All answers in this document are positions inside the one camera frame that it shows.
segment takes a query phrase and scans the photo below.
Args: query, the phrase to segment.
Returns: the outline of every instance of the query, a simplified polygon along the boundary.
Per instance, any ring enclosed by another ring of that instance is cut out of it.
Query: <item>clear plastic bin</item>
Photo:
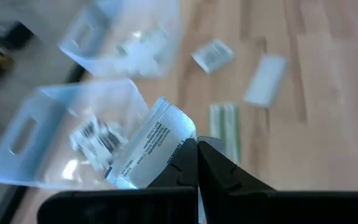
[[[70,133],[96,115],[131,134],[149,109],[132,81],[42,86],[21,106],[0,140],[0,183],[47,189],[111,189],[105,170],[95,171],[75,152]]]
[[[182,33],[178,0],[103,0],[78,14],[59,47],[93,75],[156,77]]]

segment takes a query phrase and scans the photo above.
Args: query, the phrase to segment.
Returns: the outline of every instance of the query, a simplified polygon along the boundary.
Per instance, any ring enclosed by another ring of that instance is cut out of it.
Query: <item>white packet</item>
[[[95,170],[106,170],[128,142],[121,129],[119,124],[107,124],[93,115],[70,134],[71,146],[82,152]]]
[[[166,168],[182,143],[196,139],[196,126],[164,98],[154,104],[106,179],[119,189],[146,188]]]
[[[192,53],[194,61],[211,74],[234,58],[233,51],[220,40],[214,40]]]

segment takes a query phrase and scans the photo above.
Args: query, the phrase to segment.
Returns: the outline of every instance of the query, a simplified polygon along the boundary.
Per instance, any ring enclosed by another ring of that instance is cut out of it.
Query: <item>small packet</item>
[[[105,178],[119,189],[146,188],[188,138],[196,139],[194,122],[160,98]]]
[[[233,51],[220,40],[214,40],[192,54],[194,61],[210,74],[234,58]]]
[[[288,60],[285,57],[264,54],[244,96],[244,101],[253,106],[271,107],[277,98],[287,70]]]
[[[93,116],[70,135],[71,146],[74,151],[81,151],[95,170],[108,169],[127,144],[119,134],[120,128]]]

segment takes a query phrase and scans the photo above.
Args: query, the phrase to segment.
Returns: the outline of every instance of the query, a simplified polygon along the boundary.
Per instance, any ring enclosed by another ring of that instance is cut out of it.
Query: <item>label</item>
[[[232,60],[233,51],[220,40],[214,40],[193,54],[194,60],[206,73],[211,73]]]
[[[70,136],[75,151],[81,150],[96,170],[107,169],[126,143],[120,134],[95,116]]]
[[[136,160],[136,164],[133,164],[134,161],[130,160],[125,166],[125,168],[121,171],[121,175],[126,177],[133,166],[140,165],[147,156],[151,155],[151,153],[154,152],[154,149],[156,147],[161,147],[170,132],[170,129],[168,129],[165,125],[158,121],[154,125],[154,127],[147,133],[146,138],[142,141],[144,143],[142,147],[144,151],[142,155],[138,158],[138,160]]]
[[[181,142],[181,143],[178,144],[177,148],[174,150],[174,152],[172,153],[171,157],[169,157],[169,160],[167,161],[167,164],[169,164],[169,163],[172,161],[173,157],[175,157],[175,154],[176,154],[176,153],[178,152],[178,150],[182,147],[183,143],[185,143],[184,140],[181,140],[180,142]]]

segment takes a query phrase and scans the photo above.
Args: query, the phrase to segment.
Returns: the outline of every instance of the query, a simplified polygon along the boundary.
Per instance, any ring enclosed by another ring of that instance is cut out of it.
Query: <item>wooden floor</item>
[[[172,74],[135,80],[148,104],[165,96],[208,135],[208,106],[235,101],[247,172],[276,189],[358,190],[358,1],[180,2],[186,34]],[[190,54],[212,39],[236,59],[207,76]],[[262,110],[242,98],[266,52],[290,67],[275,106]],[[30,191],[15,221],[33,223],[46,195]]]

